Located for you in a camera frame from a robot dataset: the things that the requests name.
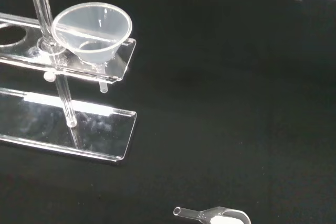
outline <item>white powder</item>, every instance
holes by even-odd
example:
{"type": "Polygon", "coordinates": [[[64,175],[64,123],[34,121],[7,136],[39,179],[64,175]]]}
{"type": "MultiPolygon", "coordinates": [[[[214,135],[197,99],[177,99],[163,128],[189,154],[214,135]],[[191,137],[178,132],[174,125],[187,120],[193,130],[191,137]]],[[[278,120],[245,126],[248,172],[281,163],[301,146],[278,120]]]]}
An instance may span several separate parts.
{"type": "Polygon", "coordinates": [[[244,224],[241,220],[217,215],[210,220],[211,224],[244,224]]]}

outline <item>black table surface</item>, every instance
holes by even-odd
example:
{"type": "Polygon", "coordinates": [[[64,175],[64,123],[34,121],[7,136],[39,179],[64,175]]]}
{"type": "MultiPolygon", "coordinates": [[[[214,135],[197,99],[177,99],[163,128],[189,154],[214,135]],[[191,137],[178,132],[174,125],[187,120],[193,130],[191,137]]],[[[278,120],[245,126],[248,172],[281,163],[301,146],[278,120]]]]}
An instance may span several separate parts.
{"type": "MultiPolygon", "coordinates": [[[[138,42],[122,82],[72,97],[138,113],[120,165],[0,145],[0,223],[189,223],[176,206],[252,223],[336,222],[335,0],[50,0],[115,4],[138,42]]],[[[32,0],[0,12],[35,17],[32,0]]],[[[1,87],[56,94],[0,65],[1,87]]]]}

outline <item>white object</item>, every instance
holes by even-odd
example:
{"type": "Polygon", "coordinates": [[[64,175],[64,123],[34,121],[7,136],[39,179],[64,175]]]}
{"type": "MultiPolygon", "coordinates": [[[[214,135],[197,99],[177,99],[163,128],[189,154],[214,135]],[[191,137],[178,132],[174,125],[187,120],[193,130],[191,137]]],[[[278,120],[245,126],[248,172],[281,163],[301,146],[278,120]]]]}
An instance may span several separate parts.
{"type": "Polygon", "coordinates": [[[217,215],[210,220],[211,224],[244,224],[241,220],[217,215]]]}
{"type": "Polygon", "coordinates": [[[45,72],[43,78],[48,82],[54,82],[56,80],[56,75],[52,72],[45,72]]]}

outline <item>funnel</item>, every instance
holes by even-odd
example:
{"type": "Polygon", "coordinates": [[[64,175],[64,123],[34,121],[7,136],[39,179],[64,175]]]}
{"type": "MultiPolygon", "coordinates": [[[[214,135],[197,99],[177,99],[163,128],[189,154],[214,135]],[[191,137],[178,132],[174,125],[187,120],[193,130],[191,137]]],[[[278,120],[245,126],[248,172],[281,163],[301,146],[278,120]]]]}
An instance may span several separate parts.
{"type": "Polygon", "coordinates": [[[132,31],[128,14],[105,3],[72,6],[61,12],[52,24],[54,39],[91,64],[111,60],[132,31]]]}

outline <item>acrylic base plate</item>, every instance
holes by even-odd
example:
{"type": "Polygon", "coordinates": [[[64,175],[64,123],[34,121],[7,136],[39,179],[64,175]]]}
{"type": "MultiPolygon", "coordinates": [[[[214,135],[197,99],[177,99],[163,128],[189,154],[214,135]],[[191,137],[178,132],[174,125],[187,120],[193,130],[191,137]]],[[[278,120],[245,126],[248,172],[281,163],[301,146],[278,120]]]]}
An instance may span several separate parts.
{"type": "Polygon", "coordinates": [[[124,159],[136,112],[72,101],[69,128],[59,97],[0,88],[0,141],[117,162],[124,159]]]}

